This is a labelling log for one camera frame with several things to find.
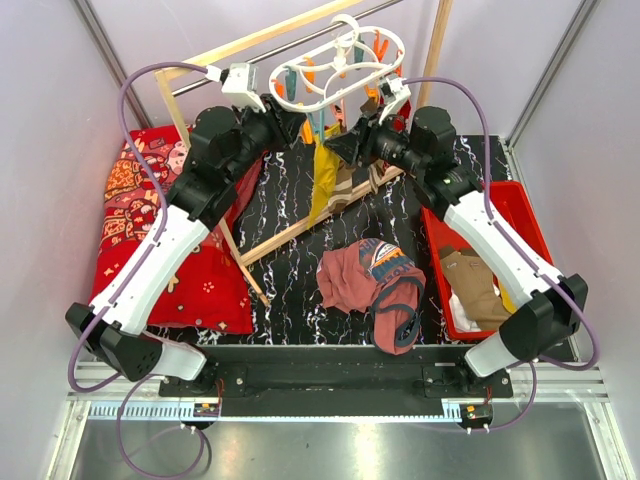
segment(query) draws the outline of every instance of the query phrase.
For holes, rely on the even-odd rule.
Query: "metal rail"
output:
[[[600,0],[582,0],[580,2],[571,22],[569,22],[567,29],[560,39],[556,50],[553,52],[542,77],[540,77],[538,84],[533,89],[533,93],[531,94],[531,97],[529,97],[524,110],[520,114],[513,130],[506,139],[508,147],[514,148],[516,143],[518,143],[522,133],[529,124],[529,120],[533,117],[533,114],[538,108],[538,105],[540,105],[542,98],[547,93],[549,86],[556,78],[560,67],[564,64],[578,36],[584,30],[585,25],[589,21],[589,18],[591,18],[591,15],[599,3]]]
[[[100,52],[109,73],[115,80],[118,87],[122,87],[122,84],[127,79],[127,74],[122,67],[120,59],[116,55],[116,51],[113,48],[98,15],[91,5],[91,1],[72,0],[71,3],[75,6],[78,16],[87,28],[89,35],[91,35],[91,38]],[[142,102],[140,102],[140,99],[133,88],[129,88],[125,95],[127,104],[131,109],[131,113],[138,122],[138,126],[143,129],[151,127],[151,119],[142,106]]]
[[[353,18],[355,18],[356,20],[360,20],[361,18],[365,18],[368,17],[369,15],[373,15],[374,13],[380,12],[382,10],[384,10],[385,8],[391,7],[393,5],[395,5],[396,3],[400,3],[402,0],[390,0],[388,2],[385,3],[381,3],[380,5],[377,5],[375,7],[370,8],[369,10],[365,10],[364,12],[359,13],[358,15],[355,15]],[[332,32],[333,30],[336,30],[337,28],[340,28],[342,26],[342,22],[330,25],[328,27],[325,27],[321,30],[318,30],[317,32],[311,33],[305,37],[302,38],[298,38],[297,40],[293,40],[289,43],[285,43],[284,45],[274,48],[273,50],[269,50],[268,52],[262,53],[260,55],[258,55],[257,57],[253,57],[249,60],[247,60],[247,63],[258,63],[261,62],[263,60],[266,60],[267,58],[271,58],[275,55],[278,55],[279,53],[282,52],[286,52],[287,50],[290,50],[292,48],[297,47],[298,45],[302,45],[303,43],[306,43],[310,40],[314,40],[318,37],[321,37],[322,35]],[[200,87],[204,87],[205,85],[207,85],[208,83],[211,83],[212,80],[209,80],[208,78],[203,78],[202,80],[198,80],[196,82],[190,83],[188,85],[185,85],[184,87],[180,87],[174,91],[172,91],[171,93],[173,94],[174,97],[179,97],[180,95],[184,95],[185,93],[191,92],[197,88]]]

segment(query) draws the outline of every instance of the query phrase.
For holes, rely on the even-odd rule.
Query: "brown cloth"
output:
[[[497,330],[511,314],[493,289],[493,272],[472,249],[440,250],[442,272],[469,319],[481,330]]]
[[[324,252],[316,277],[325,308],[348,313],[371,307],[374,345],[394,355],[411,349],[426,279],[399,247],[368,238]]]
[[[336,186],[327,204],[327,208],[331,213],[340,213],[349,204],[351,191],[353,190],[353,180],[351,176],[354,171],[354,167],[349,167],[344,163],[344,160],[340,160],[338,172],[336,173]]]

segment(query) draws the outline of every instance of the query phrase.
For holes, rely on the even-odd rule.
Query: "clothes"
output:
[[[340,133],[340,123],[332,125],[324,132],[324,138],[330,138]],[[315,219],[329,203],[329,198],[336,187],[336,178],[340,157],[329,150],[320,141],[318,135],[314,135],[316,148],[313,154],[313,192],[311,194],[311,211],[309,212],[309,228],[313,226]]]
[[[135,147],[151,163],[167,192],[187,156],[173,126],[131,132]],[[238,199],[225,214],[230,228],[253,195],[262,167],[259,159],[236,185]],[[125,145],[105,189],[105,219],[91,298],[127,263],[155,221],[158,195],[147,174]],[[185,259],[151,310],[149,325],[198,326],[225,333],[253,331],[251,301],[240,269],[216,227]]]
[[[509,313],[515,313],[517,308],[511,301],[511,297],[509,296],[509,292],[502,282],[498,281],[498,288],[500,288],[500,297],[502,297],[502,305],[504,305],[505,310]]]
[[[495,285],[493,286],[493,289],[496,295],[500,293],[500,290],[498,290],[498,287]],[[451,291],[451,298],[449,299],[449,308],[451,309],[451,316],[453,317],[453,324],[455,325],[456,330],[459,332],[482,331],[475,321],[469,320],[462,303],[460,303],[460,299],[453,290]]]
[[[442,271],[469,319],[481,330],[496,330],[510,314],[494,293],[493,273],[471,249],[440,250]]]
[[[354,171],[354,167],[349,167],[344,161],[340,160],[336,174],[336,185],[328,202],[328,208],[331,213],[340,213],[349,203],[353,190],[352,175]]]
[[[420,332],[416,309],[426,280],[399,247],[368,238],[324,252],[316,277],[325,308],[371,308],[374,345],[394,355],[411,349]]]
[[[386,162],[380,159],[369,165],[369,183],[371,184],[371,191],[373,193],[378,193],[378,186],[380,185],[382,176],[386,170]]]

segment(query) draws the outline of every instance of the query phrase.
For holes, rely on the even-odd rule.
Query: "black bracket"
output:
[[[511,378],[500,370],[474,385],[463,386],[458,376],[459,365],[429,365],[422,368],[425,396],[428,398],[493,398],[513,397]]]
[[[217,365],[210,359],[202,372],[192,382],[171,377],[160,384],[161,397],[207,398],[218,396],[222,389],[224,398],[243,397],[247,384],[247,367],[243,365]]]

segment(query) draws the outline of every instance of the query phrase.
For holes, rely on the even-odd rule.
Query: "cable connector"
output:
[[[205,77],[212,82],[220,82],[222,79],[222,69],[215,65],[207,65]]]
[[[392,73],[380,82],[380,91],[384,98],[385,107],[380,115],[380,123],[389,115],[394,115],[400,111],[403,105],[411,97],[411,91],[404,83],[403,78]]]
[[[256,94],[257,70],[249,63],[232,63],[229,75],[222,85],[222,93],[238,109],[251,108],[254,112],[266,112],[262,100]]]

